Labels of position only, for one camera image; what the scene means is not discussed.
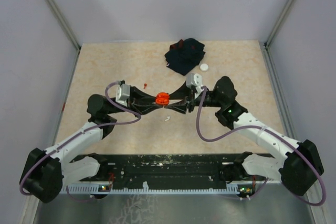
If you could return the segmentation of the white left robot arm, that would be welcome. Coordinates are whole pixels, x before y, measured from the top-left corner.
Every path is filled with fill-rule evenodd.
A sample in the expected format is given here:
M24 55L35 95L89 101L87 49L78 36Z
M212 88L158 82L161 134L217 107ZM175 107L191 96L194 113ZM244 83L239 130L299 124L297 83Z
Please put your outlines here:
M44 150L35 148L28 154L19 181L20 193L49 203L63 188L82 179L106 179L109 167L103 164L98 154L90 154L78 161L75 158L107 137L116 125L120 125L112 114L131 113L135 119L127 124L133 124L143 115L164 106L159 97L146 94L123 81L109 84L103 95L93 94L88 99L87 112L90 118L79 130L58 144Z

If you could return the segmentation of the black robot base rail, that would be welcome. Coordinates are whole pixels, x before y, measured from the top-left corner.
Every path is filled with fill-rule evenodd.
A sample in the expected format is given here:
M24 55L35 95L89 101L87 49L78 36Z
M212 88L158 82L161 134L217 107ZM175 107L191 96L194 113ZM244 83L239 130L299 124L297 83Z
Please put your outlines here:
M238 181L260 182L238 166L239 154L98 154L102 168L84 182L107 182L113 189L225 189Z

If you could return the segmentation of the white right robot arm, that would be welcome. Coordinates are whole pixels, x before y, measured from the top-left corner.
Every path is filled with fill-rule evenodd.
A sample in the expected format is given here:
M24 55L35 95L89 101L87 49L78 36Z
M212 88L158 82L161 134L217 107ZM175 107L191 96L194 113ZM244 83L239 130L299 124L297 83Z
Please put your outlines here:
M315 182L321 182L324 168L317 147L310 140L300 142L268 127L236 101L237 91L227 76L221 77L213 90L202 84L199 74L190 74L175 92L163 92L155 101L180 113L195 107L215 107L218 122L230 132L237 132L263 149L270 157L245 152L237 160L235 175L242 180L258 175L281 182L290 192L303 196Z

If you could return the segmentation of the orange earbud charging case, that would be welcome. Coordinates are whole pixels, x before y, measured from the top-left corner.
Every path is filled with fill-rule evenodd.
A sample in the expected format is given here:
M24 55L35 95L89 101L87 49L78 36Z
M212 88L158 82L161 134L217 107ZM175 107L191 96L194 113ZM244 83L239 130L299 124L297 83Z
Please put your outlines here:
M163 105L163 106L166 106L166 105L169 105L170 103L170 95L166 92L160 92L156 95L156 98L155 98L155 103L157 105Z

